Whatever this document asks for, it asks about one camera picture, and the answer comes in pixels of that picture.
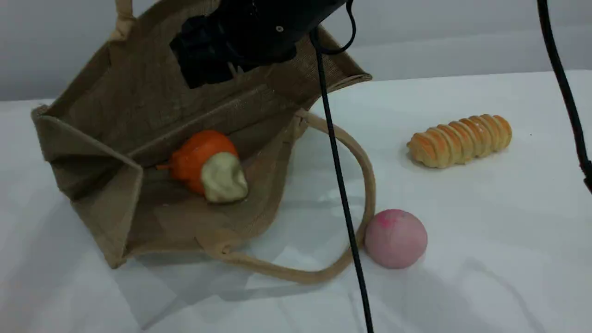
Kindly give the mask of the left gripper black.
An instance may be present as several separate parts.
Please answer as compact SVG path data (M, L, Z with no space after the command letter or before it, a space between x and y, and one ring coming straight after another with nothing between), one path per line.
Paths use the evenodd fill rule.
M320 43L320 23L346 0L222 0L209 15L188 18L169 46L188 87L232 80L249 72L294 59L304 36L319 54L347 50Z

